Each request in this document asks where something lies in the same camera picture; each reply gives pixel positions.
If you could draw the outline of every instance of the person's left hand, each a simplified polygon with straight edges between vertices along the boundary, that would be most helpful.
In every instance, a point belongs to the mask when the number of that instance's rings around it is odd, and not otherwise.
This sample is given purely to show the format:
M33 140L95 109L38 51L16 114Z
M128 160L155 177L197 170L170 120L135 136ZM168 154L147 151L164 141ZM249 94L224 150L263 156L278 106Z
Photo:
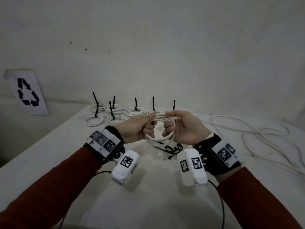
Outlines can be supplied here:
M145 134L154 138L153 129L157 124L156 121L153 122L155 117L156 112L152 112L150 115L137 115L114 127L119 131L126 144L143 140Z

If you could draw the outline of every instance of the black wrist strap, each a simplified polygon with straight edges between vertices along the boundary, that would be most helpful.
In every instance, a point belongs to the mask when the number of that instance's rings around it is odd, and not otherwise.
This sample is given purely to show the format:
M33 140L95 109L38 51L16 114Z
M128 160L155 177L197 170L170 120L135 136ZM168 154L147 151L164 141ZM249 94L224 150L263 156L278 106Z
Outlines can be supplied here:
M221 138L214 134L206 140L203 140L194 146L194 149L198 150L201 156L204 169L213 176L227 173L228 171L240 166L240 162L237 161L230 168L212 151L212 148L221 141Z
M111 151L111 153L105 158L103 155L101 155L98 151L96 151L94 148L92 148L91 145L88 143L85 143L83 147L87 148L99 161L101 165L106 164L109 161L112 161L112 159L116 156L117 153L125 153L125 148L124 148L124 141L122 136L120 135L119 131L113 127L113 126L107 126L105 127L110 133L115 135L118 139L120 139L120 143Z

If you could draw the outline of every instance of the recycling symbol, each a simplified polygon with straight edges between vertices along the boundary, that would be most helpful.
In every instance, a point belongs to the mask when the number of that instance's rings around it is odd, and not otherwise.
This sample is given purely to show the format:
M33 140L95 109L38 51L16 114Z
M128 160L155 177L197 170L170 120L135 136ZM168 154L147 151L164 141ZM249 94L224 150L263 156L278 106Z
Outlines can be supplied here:
M32 96L34 97L35 100L31 99L31 101L29 100L24 100L23 99L23 85L25 85L25 88L31 91L31 86L25 81L25 79L22 78L18 78L18 88L20 88L17 92L19 94L19 98L21 99L21 101L25 104L25 105L33 105L34 107L38 107L39 106L39 98L36 95L36 93L34 91L32 91Z

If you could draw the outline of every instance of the person's right hand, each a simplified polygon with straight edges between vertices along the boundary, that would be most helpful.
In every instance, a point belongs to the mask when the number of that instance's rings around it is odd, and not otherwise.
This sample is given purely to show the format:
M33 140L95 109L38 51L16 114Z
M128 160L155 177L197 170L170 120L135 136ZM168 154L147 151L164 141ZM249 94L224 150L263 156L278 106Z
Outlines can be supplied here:
M178 119L175 119L176 128L172 121L164 123L165 131L162 136L166 137L172 131L175 131L174 142L194 146L211 134L211 131L202 124L201 120L190 112L174 110L165 112L165 114L171 117L179 117Z

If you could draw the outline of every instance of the white plastic housing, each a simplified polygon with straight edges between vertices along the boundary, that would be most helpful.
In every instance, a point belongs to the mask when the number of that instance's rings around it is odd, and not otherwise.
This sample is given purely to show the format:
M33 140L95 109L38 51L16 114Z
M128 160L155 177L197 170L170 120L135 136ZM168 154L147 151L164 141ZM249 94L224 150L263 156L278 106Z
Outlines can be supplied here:
M204 185L208 182L199 152L195 149L185 149L177 154L177 161L185 186Z
M127 150L125 154L121 154L120 160L111 172L113 181L121 186L127 185L138 162L139 154L135 151Z

